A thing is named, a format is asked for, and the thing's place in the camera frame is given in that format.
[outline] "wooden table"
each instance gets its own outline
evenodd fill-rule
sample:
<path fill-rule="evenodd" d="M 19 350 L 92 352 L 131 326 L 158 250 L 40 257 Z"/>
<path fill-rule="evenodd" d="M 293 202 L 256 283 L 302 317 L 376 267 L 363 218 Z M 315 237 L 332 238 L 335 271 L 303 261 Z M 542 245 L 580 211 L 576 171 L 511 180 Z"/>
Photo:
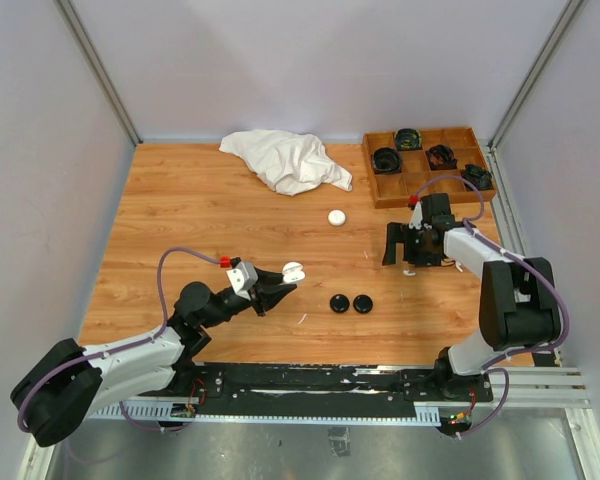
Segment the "wooden table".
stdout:
<path fill-rule="evenodd" d="M 119 340 L 160 323 L 156 265 L 174 245 L 240 256 L 271 271 L 295 260 L 307 274 L 266 317 L 247 311 L 209 330 L 213 340 L 196 357 L 201 361 L 430 365 L 443 347 L 462 341 L 477 327 L 478 280 L 454 267 L 418 269 L 415 277 L 403 275 L 403 265 L 382 267 L 386 224 L 407 222 L 410 211 L 373 208 L 360 145 L 329 145 L 327 153 L 353 174 L 352 192 L 322 185 L 287 197 L 217 145 L 140 145 L 81 343 Z M 327 222 L 333 209 L 347 214 L 344 226 Z M 454 206 L 460 217 L 477 210 Z M 490 208 L 477 223 L 497 240 Z M 182 253 L 168 258 L 170 311 L 180 289 L 195 280 L 214 291 L 228 286 L 218 266 Z M 373 311 L 333 313 L 329 299 L 336 293 L 351 300 L 365 293 Z"/>

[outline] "wooden organizer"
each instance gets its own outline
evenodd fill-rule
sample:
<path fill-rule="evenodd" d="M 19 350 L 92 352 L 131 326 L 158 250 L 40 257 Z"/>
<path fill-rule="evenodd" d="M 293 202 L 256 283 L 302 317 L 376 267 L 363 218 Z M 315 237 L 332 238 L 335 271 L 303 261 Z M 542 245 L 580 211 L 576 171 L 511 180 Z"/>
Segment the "wooden organizer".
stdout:
<path fill-rule="evenodd" d="M 472 163 L 488 169 L 473 130 L 469 127 L 418 129 L 422 136 L 422 149 L 399 152 L 402 157 L 402 173 L 376 175 L 371 163 L 373 152 L 382 147 L 396 148 L 394 132 L 367 133 L 362 141 L 367 172 L 371 184 L 371 193 L 376 208 L 404 207 L 409 196 L 434 177 L 453 175 L 460 177 L 465 165 Z M 443 144 L 451 147 L 458 159 L 457 170 L 431 171 L 426 151 L 435 145 Z M 496 194 L 493 190 L 482 190 L 485 201 L 490 201 Z M 474 192 L 467 191 L 465 184 L 456 180 L 441 180 L 422 192 L 448 193 L 451 203 L 477 202 Z"/>

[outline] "white wall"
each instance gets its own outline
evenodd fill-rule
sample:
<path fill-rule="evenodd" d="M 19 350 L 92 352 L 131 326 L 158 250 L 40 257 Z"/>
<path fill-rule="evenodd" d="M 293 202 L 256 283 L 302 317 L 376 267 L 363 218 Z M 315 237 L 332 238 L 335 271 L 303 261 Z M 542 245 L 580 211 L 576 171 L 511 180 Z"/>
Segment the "white wall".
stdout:
<path fill-rule="evenodd" d="M 600 423 L 600 0 L 589 2 L 501 151 L 533 253 L 573 316 L 565 348 Z"/>
<path fill-rule="evenodd" d="M 140 134 L 488 138 L 565 0 L 75 0 Z"/>
<path fill-rule="evenodd" d="M 78 333 L 131 153 L 53 2 L 0 1 L 0 479 L 29 440 L 11 389 Z"/>

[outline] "black disc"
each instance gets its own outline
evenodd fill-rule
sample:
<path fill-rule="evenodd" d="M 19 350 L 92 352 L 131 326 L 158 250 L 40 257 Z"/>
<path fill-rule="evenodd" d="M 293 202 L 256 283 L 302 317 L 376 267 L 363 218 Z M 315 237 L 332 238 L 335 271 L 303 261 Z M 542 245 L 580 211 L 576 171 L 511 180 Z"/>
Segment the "black disc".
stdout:
<path fill-rule="evenodd" d="M 353 308 L 358 313 L 369 313 L 373 308 L 373 301 L 369 295 L 358 295 L 353 300 Z"/>
<path fill-rule="evenodd" d="M 349 310 L 349 299 L 345 295 L 338 293 L 337 295 L 331 297 L 329 305 L 331 306 L 331 310 L 334 312 L 344 313 Z"/>

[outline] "crumpled fabric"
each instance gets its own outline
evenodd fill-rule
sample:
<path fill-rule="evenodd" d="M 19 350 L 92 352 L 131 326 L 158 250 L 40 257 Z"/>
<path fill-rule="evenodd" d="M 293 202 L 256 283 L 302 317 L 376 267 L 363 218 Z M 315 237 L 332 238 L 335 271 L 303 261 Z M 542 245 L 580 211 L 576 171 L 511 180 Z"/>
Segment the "crumpled fabric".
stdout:
<path fill-rule="evenodd" d="M 315 135 L 282 130 L 235 132 L 222 139 L 220 151 L 242 158 L 274 192 L 297 195 L 330 183 L 351 191 L 352 176 L 331 160 Z"/>

